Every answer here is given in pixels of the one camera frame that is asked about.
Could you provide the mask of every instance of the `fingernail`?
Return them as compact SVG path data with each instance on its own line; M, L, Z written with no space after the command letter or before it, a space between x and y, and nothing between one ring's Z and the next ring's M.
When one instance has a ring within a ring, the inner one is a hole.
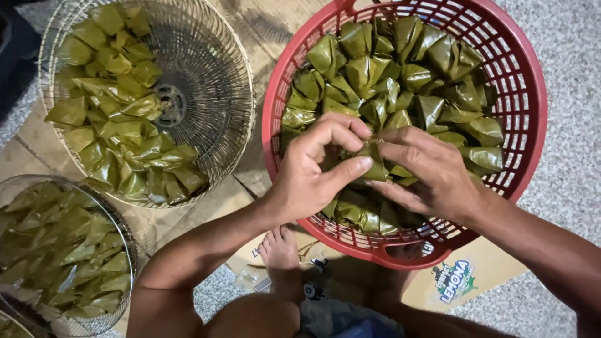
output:
M359 160L359 165L361 166L361 169L367 171L371 168L371 165L373 164L374 160L369 157L369 156L361 156L360 160Z

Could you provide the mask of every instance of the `bare foot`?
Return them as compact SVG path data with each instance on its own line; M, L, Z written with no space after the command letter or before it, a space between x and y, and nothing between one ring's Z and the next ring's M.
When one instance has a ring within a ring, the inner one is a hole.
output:
M258 250L271 278L272 293L299 305L305 294L294 233L286 226L269 230Z
M399 245L389 247L388 253L393 257L417 258L421 257L423 247L423 243ZM373 287L365 295L365 305L383 313L384 309L400 303L402 295L418 272L393 270L380 266Z

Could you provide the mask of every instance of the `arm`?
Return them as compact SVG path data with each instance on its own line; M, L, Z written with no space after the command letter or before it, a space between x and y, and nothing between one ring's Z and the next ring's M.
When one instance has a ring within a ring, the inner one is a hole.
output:
M203 322L194 310L194 287L251 239L323 209L334 195L371 167L353 158L322 173L324 146L357 152L371 132L358 118L325 114L289 145L267 194L225 217L203 224L161 248L134 286L128 338L197 337Z
M372 182L404 207L455 221L478 232L526 265L578 315L579 334L592 333L601 318L601 248L519 209L466 174L451 144L413 127L379 135L382 156L417 178L409 188Z

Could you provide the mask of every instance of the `red plastic basket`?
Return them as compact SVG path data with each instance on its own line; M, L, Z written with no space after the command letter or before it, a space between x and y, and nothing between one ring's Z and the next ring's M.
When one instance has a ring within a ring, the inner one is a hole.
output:
M263 152L269 176L275 179L280 123L295 71L306 62L307 51L326 32L336 32L347 21L420 15L469 43L485 59L483 64L500 98L493 115L502 120L504 171L484 177L484 183L507 200L522 195L540 159L547 123L547 96L540 64L530 42L515 21L491 0L418 0L376 3L353 9L355 0L334 0L307 21L279 57L269 80L263 107ZM393 269L434 266L479 235L456 223L431 220L420 229L393 235L363 235L320 215L298 220L315 238L344 254ZM428 254L397 259L386 253L390 245L425 241Z

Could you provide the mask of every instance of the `hand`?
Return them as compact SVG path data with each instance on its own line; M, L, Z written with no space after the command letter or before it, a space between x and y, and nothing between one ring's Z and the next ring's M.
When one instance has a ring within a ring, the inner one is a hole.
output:
M484 185L474 185L459 151L421 129L404 127L377 135L383 158L403 166L419 181L409 187L370 181L382 195L406 209L462 223L486 207Z
M282 223L322 210L338 191L371 168L371 157L360 156L346 159L322 173L319 163L326 155L325 146L336 144L349 152L358 152L363 147L361 139L370 136L371 131L360 119L329 112L293 139L278 178L264 197L277 208Z

